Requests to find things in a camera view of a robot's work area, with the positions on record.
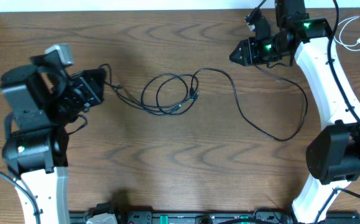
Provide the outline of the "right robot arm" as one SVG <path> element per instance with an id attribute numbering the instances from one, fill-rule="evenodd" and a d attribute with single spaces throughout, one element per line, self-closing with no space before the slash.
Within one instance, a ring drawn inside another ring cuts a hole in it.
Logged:
<path id="1" fill-rule="evenodd" d="M 259 7 L 245 21 L 254 35 L 230 54 L 242 66 L 278 65 L 284 56 L 298 65 L 318 108 L 321 132 L 306 150 L 309 176 L 291 204 L 293 223 L 327 223 L 327 211 L 340 192 L 360 177 L 360 102 L 336 51 L 337 26 L 312 19 L 303 1 L 276 1 L 278 33 L 271 32 Z"/>

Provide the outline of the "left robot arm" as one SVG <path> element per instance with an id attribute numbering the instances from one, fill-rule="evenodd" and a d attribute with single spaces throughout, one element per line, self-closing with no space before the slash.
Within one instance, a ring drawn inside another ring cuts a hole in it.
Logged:
<path id="1" fill-rule="evenodd" d="M 69 223 L 66 125 L 103 102 L 106 70 L 69 75 L 69 50 L 51 50 L 1 77 L 11 112 L 2 158 L 13 177 L 26 223 Z"/>

